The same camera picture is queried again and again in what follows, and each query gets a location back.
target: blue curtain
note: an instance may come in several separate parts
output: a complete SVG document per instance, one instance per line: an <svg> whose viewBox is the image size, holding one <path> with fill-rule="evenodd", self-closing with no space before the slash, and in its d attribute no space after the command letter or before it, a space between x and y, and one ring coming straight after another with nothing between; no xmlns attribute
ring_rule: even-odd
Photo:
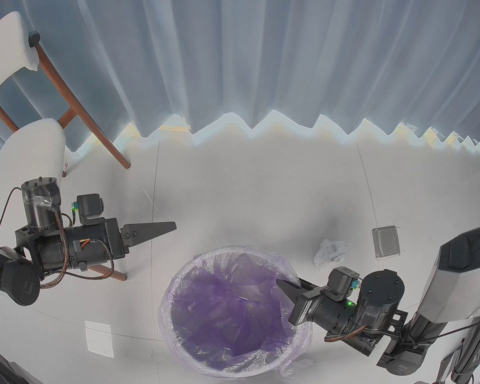
<svg viewBox="0 0 480 384"><path fill-rule="evenodd" d="M17 10L100 128L148 136L172 114L192 133L235 112L254 127L272 109L346 133L367 118L480 141L480 1L2 0ZM67 104L45 75L0 87L19 126ZM75 118L75 151L89 136ZM0 125L0 138L10 131Z"/></svg>

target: round trash bin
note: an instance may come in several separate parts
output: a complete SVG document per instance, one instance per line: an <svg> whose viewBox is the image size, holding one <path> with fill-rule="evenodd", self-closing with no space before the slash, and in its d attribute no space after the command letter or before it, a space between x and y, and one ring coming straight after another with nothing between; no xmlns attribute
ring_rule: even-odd
<svg viewBox="0 0 480 384"><path fill-rule="evenodd" d="M293 303L278 278L300 284L284 256L253 247L195 257L173 277L158 310L170 351L211 377L285 368L310 345L312 324L288 322Z"/></svg>

